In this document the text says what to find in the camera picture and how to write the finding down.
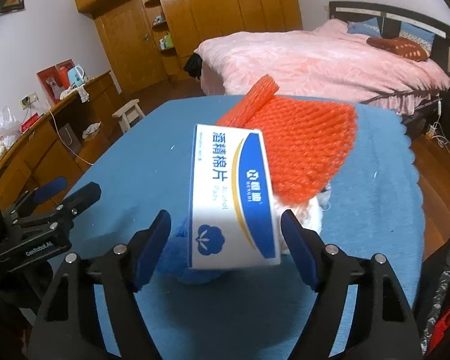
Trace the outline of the pink quilt bed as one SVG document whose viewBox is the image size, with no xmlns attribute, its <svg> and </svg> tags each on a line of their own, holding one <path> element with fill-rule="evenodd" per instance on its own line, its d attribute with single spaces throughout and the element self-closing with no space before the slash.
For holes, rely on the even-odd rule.
<svg viewBox="0 0 450 360">
<path fill-rule="evenodd" d="M 345 22 L 330 19 L 313 31 L 239 32 L 203 41 L 201 88 L 239 95 L 265 75 L 279 95 L 357 102 L 412 115 L 420 103 L 450 88 L 432 59 L 414 61 L 367 43 Z"/>
</svg>

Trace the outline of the white blue alcohol pad box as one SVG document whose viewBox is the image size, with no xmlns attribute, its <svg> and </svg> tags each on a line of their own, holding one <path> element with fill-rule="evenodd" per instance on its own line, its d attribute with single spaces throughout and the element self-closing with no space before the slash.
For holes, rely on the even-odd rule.
<svg viewBox="0 0 450 360">
<path fill-rule="evenodd" d="M 199 124 L 194 130 L 188 266 L 229 271 L 281 262 L 263 134 Z"/>
</svg>

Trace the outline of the wooden wardrobe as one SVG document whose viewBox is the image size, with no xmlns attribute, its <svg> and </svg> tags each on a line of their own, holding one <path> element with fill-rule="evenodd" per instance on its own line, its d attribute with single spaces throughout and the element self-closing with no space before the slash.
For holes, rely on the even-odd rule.
<svg viewBox="0 0 450 360">
<path fill-rule="evenodd" d="M 74 0 L 97 27 L 125 94 L 179 80 L 201 42 L 240 31 L 302 28 L 298 0 Z"/>
</svg>

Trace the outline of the brown dotted pillow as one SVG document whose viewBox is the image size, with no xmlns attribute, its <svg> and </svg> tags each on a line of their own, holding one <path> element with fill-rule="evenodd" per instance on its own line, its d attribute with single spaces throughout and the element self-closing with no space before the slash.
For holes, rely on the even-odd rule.
<svg viewBox="0 0 450 360">
<path fill-rule="evenodd" d="M 423 62 L 429 59 L 429 52 L 420 44 L 404 37 L 381 38 L 369 37 L 367 44 L 379 50 L 384 50 L 394 55 L 416 62 Z"/>
</svg>

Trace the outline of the orange foam net sleeve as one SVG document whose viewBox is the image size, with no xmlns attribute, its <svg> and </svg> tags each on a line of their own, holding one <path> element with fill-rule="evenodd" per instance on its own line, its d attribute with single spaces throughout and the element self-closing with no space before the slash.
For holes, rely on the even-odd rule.
<svg viewBox="0 0 450 360">
<path fill-rule="evenodd" d="M 260 78 L 217 125 L 262 132 L 274 195 L 286 205 L 308 203 L 337 174 L 353 149 L 355 106 L 278 94 Z"/>
</svg>

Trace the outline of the black garment on bed end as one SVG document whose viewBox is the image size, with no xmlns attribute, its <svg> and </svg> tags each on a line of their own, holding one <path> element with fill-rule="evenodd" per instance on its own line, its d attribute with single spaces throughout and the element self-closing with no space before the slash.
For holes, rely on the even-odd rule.
<svg viewBox="0 0 450 360">
<path fill-rule="evenodd" d="M 190 77 L 199 81 L 201 80 L 203 60 L 200 55 L 193 53 L 184 64 L 184 72 Z"/>
</svg>

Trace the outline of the red fabric bow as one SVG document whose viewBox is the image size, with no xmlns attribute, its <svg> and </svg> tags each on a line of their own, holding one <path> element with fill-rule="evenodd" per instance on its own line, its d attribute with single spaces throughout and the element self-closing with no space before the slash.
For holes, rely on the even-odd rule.
<svg viewBox="0 0 450 360">
<path fill-rule="evenodd" d="M 448 308 L 436 322 L 431 336 L 427 353 L 431 353 L 444 338 L 446 331 L 450 327 L 450 308 Z"/>
</svg>

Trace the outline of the blue table cloth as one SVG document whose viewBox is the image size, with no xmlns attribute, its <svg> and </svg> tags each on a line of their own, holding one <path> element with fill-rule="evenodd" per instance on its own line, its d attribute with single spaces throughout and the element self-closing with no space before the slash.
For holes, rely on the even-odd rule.
<svg viewBox="0 0 450 360">
<path fill-rule="evenodd" d="M 125 133 L 85 172 L 98 202 L 74 221 L 71 250 L 100 256 L 168 211 L 185 228 L 180 283 L 154 273 L 137 294 L 145 324 L 165 359 L 285 359 L 315 301 L 314 291 L 279 248 L 272 157 L 258 127 L 218 126 L 236 96 L 165 103 Z M 331 179 L 321 237 L 346 254 L 384 255 L 408 302 L 424 254 L 423 196 L 404 126 L 394 111 L 358 104 L 353 148 Z"/>
</svg>

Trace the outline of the blue pillow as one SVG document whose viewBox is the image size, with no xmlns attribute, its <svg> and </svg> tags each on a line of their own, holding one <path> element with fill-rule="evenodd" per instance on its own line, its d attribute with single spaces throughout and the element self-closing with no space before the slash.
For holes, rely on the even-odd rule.
<svg viewBox="0 0 450 360">
<path fill-rule="evenodd" d="M 362 34 L 373 38 L 382 38 L 379 20 L 376 17 L 361 22 L 348 22 L 347 33 Z"/>
<path fill-rule="evenodd" d="M 409 39 L 419 44 L 423 49 L 427 50 L 428 53 L 432 52 L 435 34 L 426 29 L 402 22 L 399 37 Z"/>
</svg>

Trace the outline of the wooden side cabinet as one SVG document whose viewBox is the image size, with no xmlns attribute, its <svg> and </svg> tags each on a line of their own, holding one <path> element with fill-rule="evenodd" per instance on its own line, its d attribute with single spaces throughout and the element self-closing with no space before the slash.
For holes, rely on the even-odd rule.
<svg viewBox="0 0 450 360">
<path fill-rule="evenodd" d="M 67 186 L 38 205 L 42 213 L 57 205 L 81 176 L 122 135 L 113 113 L 123 104 L 109 72 L 85 85 L 89 101 L 73 93 L 52 107 L 0 160 L 0 207 L 5 210 L 23 193 L 57 177 Z"/>
</svg>

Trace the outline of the red picture box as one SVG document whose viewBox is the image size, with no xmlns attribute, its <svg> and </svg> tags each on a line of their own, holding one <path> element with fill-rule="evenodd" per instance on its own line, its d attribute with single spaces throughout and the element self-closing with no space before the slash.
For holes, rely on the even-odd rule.
<svg viewBox="0 0 450 360">
<path fill-rule="evenodd" d="M 60 102 L 60 95 L 69 88 L 68 71 L 74 67 L 72 59 L 65 60 L 54 66 L 37 72 L 37 78 L 48 95 L 49 103 L 54 106 Z"/>
</svg>

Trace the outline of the white wooden stool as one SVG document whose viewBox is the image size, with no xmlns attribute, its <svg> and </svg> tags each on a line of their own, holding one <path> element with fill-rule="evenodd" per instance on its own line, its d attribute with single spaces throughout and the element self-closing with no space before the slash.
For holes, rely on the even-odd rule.
<svg viewBox="0 0 450 360">
<path fill-rule="evenodd" d="M 140 100 L 136 98 L 115 111 L 112 117 L 118 120 L 122 132 L 127 133 L 136 123 L 145 118 L 145 113 L 140 108 Z"/>
</svg>

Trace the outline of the white tissue ball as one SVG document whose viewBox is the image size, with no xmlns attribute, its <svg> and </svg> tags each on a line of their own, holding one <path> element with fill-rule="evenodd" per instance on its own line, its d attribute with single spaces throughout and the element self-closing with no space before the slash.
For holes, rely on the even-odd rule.
<svg viewBox="0 0 450 360">
<path fill-rule="evenodd" d="M 323 212 L 330 208 L 330 198 L 332 195 L 332 186 L 328 183 L 308 202 L 298 203 L 297 205 L 287 205 L 277 196 L 274 196 L 274 212 L 276 213 L 279 225 L 279 245 L 280 252 L 283 255 L 290 255 L 281 230 L 281 216 L 286 210 L 291 210 L 296 219 L 303 228 L 315 231 L 320 234 L 322 231 Z"/>
</svg>

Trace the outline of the black bed headboard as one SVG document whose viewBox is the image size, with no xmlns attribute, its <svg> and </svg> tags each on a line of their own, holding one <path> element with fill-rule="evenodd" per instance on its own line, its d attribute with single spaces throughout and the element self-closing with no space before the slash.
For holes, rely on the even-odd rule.
<svg viewBox="0 0 450 360">
<path fill-rule="evenodd" d="M 376 17 L 385 38 L 399 35 L 401 23 L 434 34 L 431 59 L 450 77 L 450 25 L 430 16 L 404 8 L 372 2 L 331 1 L 329 18 L 345 22 L 365 21 Z"/>
</svg>

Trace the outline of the light blue electric kettle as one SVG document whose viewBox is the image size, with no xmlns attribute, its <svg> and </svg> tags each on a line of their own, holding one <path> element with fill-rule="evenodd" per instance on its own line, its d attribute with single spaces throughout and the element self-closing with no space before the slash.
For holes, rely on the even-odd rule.
<svg viewBox="0 0 450 360">
<path fill-rule="evenodd" d="M 86 82 L 86 74 L 84 69 L 80 66 L 74 66 L 67 72 L 70 87 L 80 87 Z"/>
</svg>

